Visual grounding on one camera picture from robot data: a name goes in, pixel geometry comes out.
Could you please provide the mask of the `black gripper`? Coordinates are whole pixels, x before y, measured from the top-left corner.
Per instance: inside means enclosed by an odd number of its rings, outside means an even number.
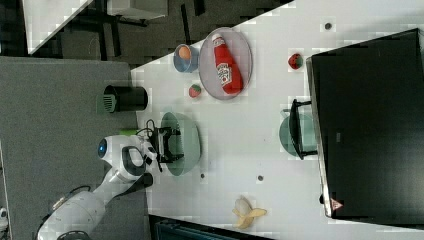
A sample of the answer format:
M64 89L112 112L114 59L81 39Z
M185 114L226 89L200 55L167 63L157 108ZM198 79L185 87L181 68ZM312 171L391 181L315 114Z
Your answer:
M168 140L170 136L181 135L181 131L178 129L172 129L169 127L157 128L154 127L148 131L148 138L150 143L155 150L156 157L155 160L158 163L173 163L183 158L183 154L170 154Z

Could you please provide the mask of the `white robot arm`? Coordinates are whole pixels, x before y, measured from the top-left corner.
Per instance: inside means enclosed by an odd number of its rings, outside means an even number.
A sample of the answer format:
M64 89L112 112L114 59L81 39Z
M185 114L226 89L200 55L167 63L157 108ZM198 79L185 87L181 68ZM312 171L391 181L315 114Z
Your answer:
M131 192L145 176L152 162L178 160L183 153L182 132L172 127L157 128L151 136L114 135L103 138L98 156L109 164L102 183L94 190L81 191L58 203L37 230L35 240L91 240L110 201Z

